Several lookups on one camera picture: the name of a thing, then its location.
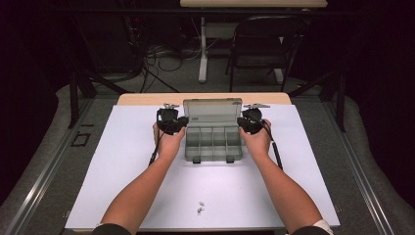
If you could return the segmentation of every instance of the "forearm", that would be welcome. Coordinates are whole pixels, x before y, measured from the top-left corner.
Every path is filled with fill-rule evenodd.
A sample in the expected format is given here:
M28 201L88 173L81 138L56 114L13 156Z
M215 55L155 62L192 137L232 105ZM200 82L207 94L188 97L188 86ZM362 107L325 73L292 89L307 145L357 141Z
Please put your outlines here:
M278 165L266 156L256 156L259 168L275 210L289 232L312 225L322 218L308 194Z
M135 234L150 210L174 156L159 156L113 200L102 223L115 223Z

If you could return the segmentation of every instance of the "black chair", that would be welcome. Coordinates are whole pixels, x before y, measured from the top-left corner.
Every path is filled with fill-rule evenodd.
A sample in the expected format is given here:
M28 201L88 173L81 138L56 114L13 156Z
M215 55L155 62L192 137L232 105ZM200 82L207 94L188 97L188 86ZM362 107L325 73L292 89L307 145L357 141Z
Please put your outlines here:
M284 91L287 75L300 46L305 22L294 16L256 16L240 22L235 28L226 74L231 68L232 92L234 68L281 69Z

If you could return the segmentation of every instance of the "white sleeve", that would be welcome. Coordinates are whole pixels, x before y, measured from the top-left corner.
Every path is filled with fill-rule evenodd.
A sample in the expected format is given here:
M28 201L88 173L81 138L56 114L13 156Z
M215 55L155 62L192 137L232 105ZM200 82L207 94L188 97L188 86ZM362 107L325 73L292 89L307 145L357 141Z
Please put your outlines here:
M313 224L313 226L321 227L322 229L324 229L324 231L328 232L330 235L334 235L333 230L330 228L329 223L324 219L318 220L316 223Z

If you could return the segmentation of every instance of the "black device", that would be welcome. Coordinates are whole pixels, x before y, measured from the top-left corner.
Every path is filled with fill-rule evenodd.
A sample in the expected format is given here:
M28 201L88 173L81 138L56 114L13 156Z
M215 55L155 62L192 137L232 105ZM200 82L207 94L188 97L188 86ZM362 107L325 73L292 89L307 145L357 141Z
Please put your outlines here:
M189 123L187 117L177 117L179 112L174 108L177 105L164 104L164 109L157 111L157 125L164 133L173 135L175 132L179 132L182 127L186 127Z
M265 125L265 122L262 120L262 112L259 108L269 108L269 106L253 104L244 107L248 109L242 111L242 117L237 118L238 125L241 126L245 132L256 134Z
M274 141L274 138L271 134L271 129L267 123L262 119L262 112L259 108L269 108L267 105L253 104L244 106L248 108L247 110L242 111L242 117L237 118L238 125L241 126L245 132L250 134L257 134L261 131L262 128L265 129L268 133L269 138L271 139L272 148L274 149L275 158L277 159L278 166L283 169L281 163L280 154L278 153L277 144Z

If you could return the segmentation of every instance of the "sleeve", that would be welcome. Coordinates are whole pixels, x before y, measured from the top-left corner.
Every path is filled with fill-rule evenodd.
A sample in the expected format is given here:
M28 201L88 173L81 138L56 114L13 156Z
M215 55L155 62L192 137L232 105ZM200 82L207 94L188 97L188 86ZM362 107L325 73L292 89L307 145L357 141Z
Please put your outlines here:
M92 235L131 235L125 228L113 224L104 223L92 231Z
M332 229L330 229L329 223L326 220L321 219L314 223L312 226L303 227L295 231L292 235L333 235Z

